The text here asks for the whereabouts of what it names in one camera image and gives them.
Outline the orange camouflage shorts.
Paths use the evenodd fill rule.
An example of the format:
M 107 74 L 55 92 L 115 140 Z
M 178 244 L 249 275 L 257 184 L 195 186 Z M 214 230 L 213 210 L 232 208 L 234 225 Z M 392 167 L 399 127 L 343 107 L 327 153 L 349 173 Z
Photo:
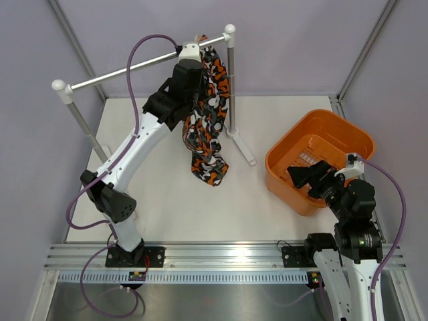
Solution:
M 195 109 L 184 121 L 182 137 L 191 152 L 191 172 L 201 181 L 216 187 L 229 165 L 221 156 L 219 136 L 225 127 L 230 97 L 227 67 L 217 50 L 200 50 L 203 62 L 202 92 Z

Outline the beige wooden hanger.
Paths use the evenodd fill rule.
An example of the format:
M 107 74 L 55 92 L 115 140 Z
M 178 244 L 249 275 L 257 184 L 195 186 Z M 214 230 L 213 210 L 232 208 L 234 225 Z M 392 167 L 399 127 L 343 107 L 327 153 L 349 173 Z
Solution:
M 202 42 L 207 41 L 208 39 L 209 37 L 205 34 L 195 36 L 195 42 L 197 42 L 199 46 L 201 46 Z

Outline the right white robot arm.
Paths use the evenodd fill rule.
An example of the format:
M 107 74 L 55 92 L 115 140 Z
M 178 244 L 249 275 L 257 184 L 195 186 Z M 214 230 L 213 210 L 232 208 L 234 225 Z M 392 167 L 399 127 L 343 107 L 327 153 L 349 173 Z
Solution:
M 372 221 L 375 188 L 359 179 L 364 163 L 354 154 L 347 157 L 341 170 L 325 160 L 287 169 L 294 187 L 309 186 L 308 196 L 323 200 L 338 220 L 334 234 L 307 236 L 303 258 L 320 270 L 334 320 L 384 320 L 377 272 L 383 249 Z

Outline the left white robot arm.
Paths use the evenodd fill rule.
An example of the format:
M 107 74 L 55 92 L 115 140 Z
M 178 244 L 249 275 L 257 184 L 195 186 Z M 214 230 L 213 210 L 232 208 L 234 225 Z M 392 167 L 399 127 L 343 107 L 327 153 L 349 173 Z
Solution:
M 147 262 L 144 240 L 134 222 L 136 200 L 127 193 L 134 174 L 153 148 L 194 109 L 201 91 L 203 63 L 180 60 L 173 74 L 142 108 L 136 128 L 96 171 L 86 170 L 81 182 L 89 199 L 112 226 L 117 240 L 108 249 L 113 267 Z

